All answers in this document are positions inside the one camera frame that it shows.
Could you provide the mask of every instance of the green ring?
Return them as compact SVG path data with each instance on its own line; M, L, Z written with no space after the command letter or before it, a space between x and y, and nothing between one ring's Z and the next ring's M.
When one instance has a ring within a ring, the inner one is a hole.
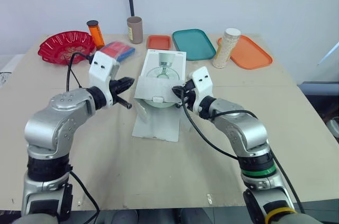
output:
M276 167L275 165L273 165L272 167L265 169L265 170L261 170L261 171L247 171L247 170L243 170L242 172L244 175L250 175L250 176L263 176L263 175L270 175L272 174L274 171L276 171Z

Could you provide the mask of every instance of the yellow ring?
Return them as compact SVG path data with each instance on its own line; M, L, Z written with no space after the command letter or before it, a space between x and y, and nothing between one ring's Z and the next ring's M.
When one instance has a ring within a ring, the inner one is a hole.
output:
M265 224L269 224L269 221L270 219L278 214L278 213L281 213L281 212L294 212L294 213L297 213L294 209L292 208L289 208L289 207L281 207L281 208L277 208L277 209L274 209L272 211L270 211L266 217L265 217Z

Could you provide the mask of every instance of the orange bottle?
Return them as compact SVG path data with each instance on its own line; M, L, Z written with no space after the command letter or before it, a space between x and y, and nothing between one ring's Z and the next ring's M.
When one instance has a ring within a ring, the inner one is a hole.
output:
M97 20L90 20L87 22L87 25L88 28L90 29L91 36L93 38L96 49L97 50L101 49L105 45L105 43L101 35L99 22Z

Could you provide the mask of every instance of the white jar lid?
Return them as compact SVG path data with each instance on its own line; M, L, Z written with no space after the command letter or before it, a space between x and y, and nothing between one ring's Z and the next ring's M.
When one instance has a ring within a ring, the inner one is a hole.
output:
M240 36L242 33L236 28L227 28L225 33L231 36Z

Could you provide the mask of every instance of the brown cylindrical container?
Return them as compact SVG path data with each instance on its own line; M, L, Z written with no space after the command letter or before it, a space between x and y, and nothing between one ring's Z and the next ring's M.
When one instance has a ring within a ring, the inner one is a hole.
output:
M142 43L142 19L138 16L131 16L127 19L128 37L133 44Z
M91 36L93 38L94 44L96 46L96 49L101 49L105 43L104 39L102 38L101 31L99 28L99 23L97 20L90 20L87 22L88 28L91 32Z

